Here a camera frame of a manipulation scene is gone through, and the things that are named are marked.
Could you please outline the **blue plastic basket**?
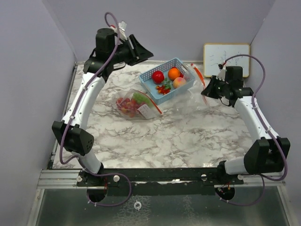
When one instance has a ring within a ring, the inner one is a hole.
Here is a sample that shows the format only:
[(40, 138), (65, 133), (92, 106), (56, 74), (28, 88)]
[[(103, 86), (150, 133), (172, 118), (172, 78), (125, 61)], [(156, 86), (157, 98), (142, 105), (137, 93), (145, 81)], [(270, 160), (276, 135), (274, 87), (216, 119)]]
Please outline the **blue plastic basket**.
[[(186, 80), (186, 83), (179, 87), (174, 88), (173, 81), (169, 79), (168, 72), (172, 68), (177, 68), (180, 73), (183, 75), (183, 78)], [(164, 75), (164, 79), (166, 82), (162, 82), (161, 84), (154, 83), (152, 79), (152, 75), (156, 72), (160, 71)], [(184, 93), (186, 90), (190, 89), (195, 81), (195, 76), (192, 73), (192, 70), (186, 66), (180, 59), (173, 58), (165, 63), (162, 63), (139, 76), (142, 87), (147, 91), (151, 99), (155, 102), (156, 105), (162, 104), (165, 101), (172, 99), (173, 97)], [(158, 93), (156, 89), (157, 86), (165, 85), (170, 86), (170, 91), (167, 94)]]

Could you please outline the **clear zip bag orange zipper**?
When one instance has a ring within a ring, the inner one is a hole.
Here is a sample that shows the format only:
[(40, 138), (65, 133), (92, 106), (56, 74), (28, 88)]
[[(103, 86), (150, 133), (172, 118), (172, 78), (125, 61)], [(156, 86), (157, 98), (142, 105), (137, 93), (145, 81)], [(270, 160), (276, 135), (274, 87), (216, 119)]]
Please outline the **clear zip bag orange zipper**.
[(127, 120), (136, 120), (136, 119), (139, 119), (139, 120), (149, 120), (149, 119), (153, 119), (153, 118), (157, 118), (157, 117), (160, 117), (162, 115), (162, 112), (161, 110), (158, 108), (158, 106), (154, 103), (154, 101), (149, 97), (150, 101), (151, 101), (151, 104), (150, 105), (147, 105), (147, 104), (141, 104), (139, 105), (139, 108), (138, 108), (138, 111), (141, 113), (141, 116), (140, 117), (134, 117), (134, 118), (129, 118), (128, 116), (124, 115), (121, 110), (119, 110), (116, 106), (116, 101), (118, 98), (122, 97), (122, 98), (129, 98), (130, 100), (133, 100), (132, 99), (132, 96), (135, 92), (140, 92), (142, 93), (141, 91), (138, 91), (136, 89), (130, 89), (128, 91), (122, 91), (122, 92), (119, 92), (117, 93), (115, 96), (114, 96), (114, 100), (113, 102), (115, 103), (113, 106), (115, 107), (115, 109), (121, 114), (122, 117), (124, 117), (125, 119)]

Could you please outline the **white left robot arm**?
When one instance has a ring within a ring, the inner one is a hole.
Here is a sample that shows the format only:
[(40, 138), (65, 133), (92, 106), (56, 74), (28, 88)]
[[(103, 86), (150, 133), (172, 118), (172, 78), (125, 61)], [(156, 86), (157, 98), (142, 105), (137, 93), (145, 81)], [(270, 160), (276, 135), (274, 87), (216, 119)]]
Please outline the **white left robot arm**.
[(93, 135), (86, 131), (90, 111), (99, 92), (115, 70), (114, 65), (125, 63), (133, 66), (153, 57), (153, 53), (143, 47), (134, 35), (126, 37), (114, 26), (99, 29), (95, 45), (84, 63), (81, 85), (73, 103), (60, 121), (53, 122), (52, 131), (60, 145), (60, 163), (68, 163), (68, 160), (63, 160), (63, 150), (70, 152), (71, 159), (77, 159), (82, 168), (89, 172), (88, 181), (98, 186), (104, 179), (101, 172), (103, 164), (92, 151)]

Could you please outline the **red apple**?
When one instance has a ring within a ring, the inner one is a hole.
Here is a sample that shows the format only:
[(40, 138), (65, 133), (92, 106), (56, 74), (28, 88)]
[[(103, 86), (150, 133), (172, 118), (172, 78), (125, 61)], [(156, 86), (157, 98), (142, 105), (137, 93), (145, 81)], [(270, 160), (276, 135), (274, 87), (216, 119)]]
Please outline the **red apple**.
[(155, 84), (161, 84), (165, 79), (164, 74), (161, 71), (155, 71), (151, 78)]

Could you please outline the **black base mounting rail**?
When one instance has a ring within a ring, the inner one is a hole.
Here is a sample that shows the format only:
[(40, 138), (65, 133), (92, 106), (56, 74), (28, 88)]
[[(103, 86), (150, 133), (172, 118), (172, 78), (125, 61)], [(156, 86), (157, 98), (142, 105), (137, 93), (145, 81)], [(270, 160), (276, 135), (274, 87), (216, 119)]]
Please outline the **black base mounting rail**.
[(110, 196), (213, 195), (215, 187), (243, 184), (237, 175), (220, 175), (218, 168), (102, 169), (100, 176), (80, 171), (77, 186)]

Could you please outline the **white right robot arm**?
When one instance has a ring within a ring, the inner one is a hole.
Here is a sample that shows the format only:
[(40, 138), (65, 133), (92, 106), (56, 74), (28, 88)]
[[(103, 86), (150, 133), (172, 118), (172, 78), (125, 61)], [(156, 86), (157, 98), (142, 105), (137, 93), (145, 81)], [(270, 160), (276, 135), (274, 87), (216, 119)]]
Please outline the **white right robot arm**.
[(240, 66), (220, 66), (217, 76), (212, 76), (202, 95), (213, 99), (225, 98), (244, 121), (253, 145), (242, 158), (219, 163), (222, 169), (216, 179), (227, 184), (237, 174), (264, 174), (281, 172), (287, 166), (290, 149), (287, 138), (281, 138), (269, 125), (258, 106), (253, 91), (243, 86), (243, 69)]

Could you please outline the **orange fruit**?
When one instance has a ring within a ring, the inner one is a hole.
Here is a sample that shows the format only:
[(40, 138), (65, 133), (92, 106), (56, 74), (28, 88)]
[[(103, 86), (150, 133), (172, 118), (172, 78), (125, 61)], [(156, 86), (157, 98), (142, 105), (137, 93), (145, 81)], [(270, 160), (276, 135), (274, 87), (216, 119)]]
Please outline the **orange fruit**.
[(174, 81), (176, 78), (180, 77), (181, 72), (179, 71), (179, 69), (174, 67), (168, 71), (167, 75), (171, 81)]

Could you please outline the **green grape bunch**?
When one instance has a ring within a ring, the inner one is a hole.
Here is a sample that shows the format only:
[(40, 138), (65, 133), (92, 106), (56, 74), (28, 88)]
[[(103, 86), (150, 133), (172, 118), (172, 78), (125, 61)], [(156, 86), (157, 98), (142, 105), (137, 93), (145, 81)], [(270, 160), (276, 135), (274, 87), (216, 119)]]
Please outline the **green grape bunch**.
[(150, 105), (151, 104), (149, 97), (147, 95), (145, 95), (144, 93), (135, 92), (132, 96), (132, 99), (139, 105), (141, 105), (141, 104)]

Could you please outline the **red strawberry bunch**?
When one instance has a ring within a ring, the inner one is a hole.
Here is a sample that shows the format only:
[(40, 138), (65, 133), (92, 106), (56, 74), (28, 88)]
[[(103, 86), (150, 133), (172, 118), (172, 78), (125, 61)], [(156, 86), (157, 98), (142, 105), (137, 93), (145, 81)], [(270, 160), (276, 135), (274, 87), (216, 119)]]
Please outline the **red strawberry bunch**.
[(130, 103), (130, 99), (129, 98), (118, 98), (116, 101), (116, 106), (119, 110), (126, 110), (128, 109), (129, 105), (128, 103)]

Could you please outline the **small whiteboard wooden frame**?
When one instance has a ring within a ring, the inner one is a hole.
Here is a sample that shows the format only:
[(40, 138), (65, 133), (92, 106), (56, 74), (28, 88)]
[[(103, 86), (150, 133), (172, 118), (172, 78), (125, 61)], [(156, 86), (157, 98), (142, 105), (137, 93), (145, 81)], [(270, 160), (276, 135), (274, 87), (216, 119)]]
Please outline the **small whiteboard wooden frame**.
[[(203, 47), (203, 75), (211, 77), (217, 75), (220, 71), (218, 64), (222, 64), (226, 59), (241, 54), (250, 54), (249, 44), (239, 43), (206, 43)], [(243, 77), (247, 78), (250, 74), (250, 58), (247, 56), (238, 56), (226, 63), (227, 66), (241, 66), (243, 68)]]

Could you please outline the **peach fruit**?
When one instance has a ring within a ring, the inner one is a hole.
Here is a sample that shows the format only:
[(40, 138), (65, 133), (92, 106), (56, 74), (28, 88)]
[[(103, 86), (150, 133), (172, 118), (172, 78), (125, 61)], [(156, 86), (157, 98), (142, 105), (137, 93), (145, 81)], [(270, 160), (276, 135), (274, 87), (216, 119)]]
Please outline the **peach fruit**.
[(186, 84), (186, 80), (183, 77), (177, 77), (173, 81), (173, 87), (175, 89), (182, 87)]

